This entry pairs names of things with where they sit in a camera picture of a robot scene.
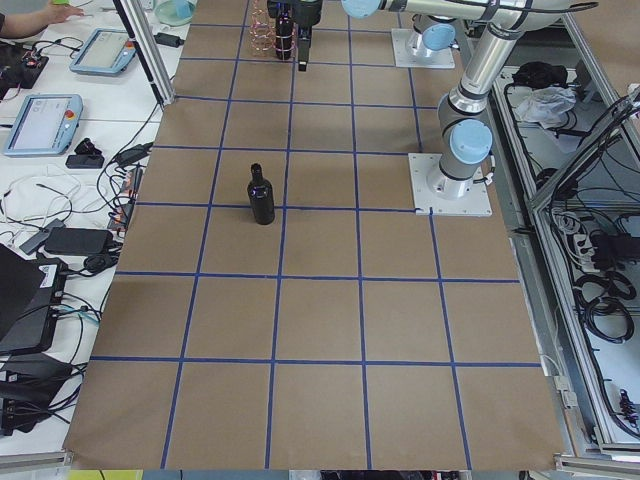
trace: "metal bracket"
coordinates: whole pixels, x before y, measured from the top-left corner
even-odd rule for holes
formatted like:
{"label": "metal bracket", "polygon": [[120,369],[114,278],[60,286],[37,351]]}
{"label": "metal bracket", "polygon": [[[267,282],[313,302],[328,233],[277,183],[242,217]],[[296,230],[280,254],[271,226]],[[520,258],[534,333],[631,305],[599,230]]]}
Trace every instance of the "metal bracket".
{"label": "metal bracket", "polygon": [[[409,154],[409,168],[411,170],[411,187],[413,189],[413,203],[417,215],[447,215],[462,217],[489,217],[493,213],[487,187],[484,183],[474,183],[471,190],[458,200],[445,200],[439,197],[427,185],[429,170],[440,161],[440,154]],[[475,179],[483,177],[478,168]]]}
{"label": "metal bracket", "polygon": [[450,48],[433,52],[433,55],[430,57],[416,57],[411,55],[407,50],[407,40],[412,32],[413,30],[404,28],[391,29],[396,67],[434,68],[441,70],[456,68],[456,62],[453,60],[453,54]]}

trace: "black connector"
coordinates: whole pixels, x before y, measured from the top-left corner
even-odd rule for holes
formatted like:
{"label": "black connector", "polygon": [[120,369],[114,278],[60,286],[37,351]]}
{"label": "black connector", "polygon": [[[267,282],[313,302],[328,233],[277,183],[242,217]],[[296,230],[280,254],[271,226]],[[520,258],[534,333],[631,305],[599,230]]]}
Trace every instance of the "black connector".
{"label": "black connector", "polygon": [[168,33],[156,33],[153,38],[156,39],[158,45],[166,45],[167,47],[178,48],[184,45],[184,40],[177,35],[170,35]]}
{"label": "black connector", "polygon": [[149,155],[153,142],[138,144],[118,153],[113,159],[120,167],[128,167]]}

